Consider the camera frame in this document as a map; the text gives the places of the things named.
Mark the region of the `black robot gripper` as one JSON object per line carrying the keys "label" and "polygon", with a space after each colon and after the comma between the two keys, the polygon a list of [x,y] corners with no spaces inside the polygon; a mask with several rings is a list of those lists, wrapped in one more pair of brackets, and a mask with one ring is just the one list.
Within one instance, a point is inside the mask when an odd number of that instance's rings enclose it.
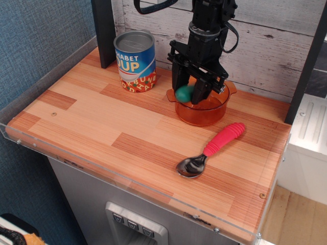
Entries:
{"label": "black robot gripper", "polygon": [[225,89],[228,73],[219,59],[223,52],[229,52],[224,49],[228,30],[228,26],[223,26],[205,31],[190,25],[187,44],[176,40],[170,42],[168,60],[172,62],[172,88],[177,91],[189,83],[190,77],[194,77],[193,105],[207,99],[212,91],[220,94]]}

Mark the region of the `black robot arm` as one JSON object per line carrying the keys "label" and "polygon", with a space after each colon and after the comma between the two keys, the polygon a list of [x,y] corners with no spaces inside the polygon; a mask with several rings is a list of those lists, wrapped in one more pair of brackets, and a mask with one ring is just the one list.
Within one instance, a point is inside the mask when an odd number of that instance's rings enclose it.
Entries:
{"label": "black robot arm", "polygon": [[191,103],[196,105],[214,91],[224,91],[227,71],[219,59],[222,53],[231,53],[236,47],[224,48],[229,31],[236,29],[229,23],[235,17],[235,1],[193,1],[193,19],[189,24],[187,44],[173,40],[168,60],[172,62],[172,88],[177,91],[196,78]]}

